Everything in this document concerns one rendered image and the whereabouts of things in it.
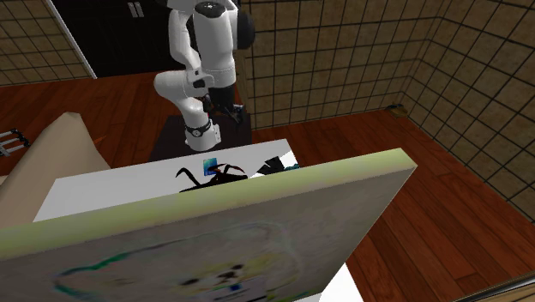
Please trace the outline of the dark robot stand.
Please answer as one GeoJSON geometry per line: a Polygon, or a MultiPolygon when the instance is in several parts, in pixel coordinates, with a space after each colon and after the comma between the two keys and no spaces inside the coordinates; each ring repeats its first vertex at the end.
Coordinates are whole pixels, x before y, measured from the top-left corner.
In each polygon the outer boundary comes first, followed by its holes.
{"type": "MultiPolygon", "coordinates": [[[[219,126],[222,141],[210,148],[208,152],[242,147],[252,143],[251,118],[248,113],[245,114],[239,126],[236,126],[235,122],[225,115],[212,116],[212,120],[219,126]]],[[[148,161],[168,160],[197,154],[197,151],[187,146],[185,141],[183,118],[180,115],[170,116],[165,121],[148,161]]]]}

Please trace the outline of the black spider-shaped figure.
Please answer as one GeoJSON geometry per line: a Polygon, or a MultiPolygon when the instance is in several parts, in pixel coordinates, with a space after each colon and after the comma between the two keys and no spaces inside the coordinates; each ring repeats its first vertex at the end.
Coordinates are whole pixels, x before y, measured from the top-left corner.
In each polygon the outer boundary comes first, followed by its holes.
{"type": "Polygon", "coordinates": [[[215,166],[210,166],[207,170],[209,172],[215,172],[215,174],[209,181],[207,181],[204,184],[201,184],[200,182],[198,182],[196,180],[196,178],[190,172],[190,170],[188,170],[185,167],[181,168],[177,172],[176,177],[178,177],[180,174],[184,173],[189,178],[189,180],[191,180],[194,183],[193,187],[190,187],[188,189],[184,189],[183,192],[189,191],[189,190],[197,190],[197,189],[207,188],[207,187],[215,186],[215,185],[219,185],[219,184],[227,184],[227,183],[231,183],[231,182],[235,182],[235,181],[245,180],[245,179],[248,178],[248,176],[244,173],[243,169],[241,169],[238,166],[233,166],[233,165],[228,165],[228,164],[224,164],[224,165],[218,164],[218,165],[215,165],[215,166]],[[243,175],[237,175],[237,174],[229,173],[228,170],[230,168],[233,168],[235,170],[238,170],[238,171],[242,172],[243,175]]]}

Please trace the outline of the black and teal object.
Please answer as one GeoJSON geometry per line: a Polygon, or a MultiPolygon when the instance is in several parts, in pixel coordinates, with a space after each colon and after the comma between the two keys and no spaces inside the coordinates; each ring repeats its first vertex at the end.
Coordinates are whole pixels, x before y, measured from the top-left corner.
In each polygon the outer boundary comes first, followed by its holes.
{"type": "Polygon", "coordinates": [[[277,172],[295,170],[299,167],[299,164],[285,166],[281,158],[279,156],[275,156],[269,160],[266,160],[257,173],[261,175],[269,175],[277,172]]]}

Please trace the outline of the large dog picture canvas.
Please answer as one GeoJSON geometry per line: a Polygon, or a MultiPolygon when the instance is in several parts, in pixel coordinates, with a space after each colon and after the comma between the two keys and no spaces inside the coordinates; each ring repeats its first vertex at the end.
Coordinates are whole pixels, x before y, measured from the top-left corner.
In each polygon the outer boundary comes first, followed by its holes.
{"type": "Polygon", "coordinates": [[[416,163],[401,149],[0,230],[0,302],[293,302],[416,163]]]}

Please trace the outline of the grey metal rack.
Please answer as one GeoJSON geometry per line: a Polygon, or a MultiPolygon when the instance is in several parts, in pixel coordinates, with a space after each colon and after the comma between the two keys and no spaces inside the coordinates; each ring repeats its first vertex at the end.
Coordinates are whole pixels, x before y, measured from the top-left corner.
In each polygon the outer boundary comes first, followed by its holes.
{"type": "Polygon", "coordinates": [[[30,146],[30,141],[17,128],[0,133],[0,157],[9,157],[14,151],[30,146]]]}

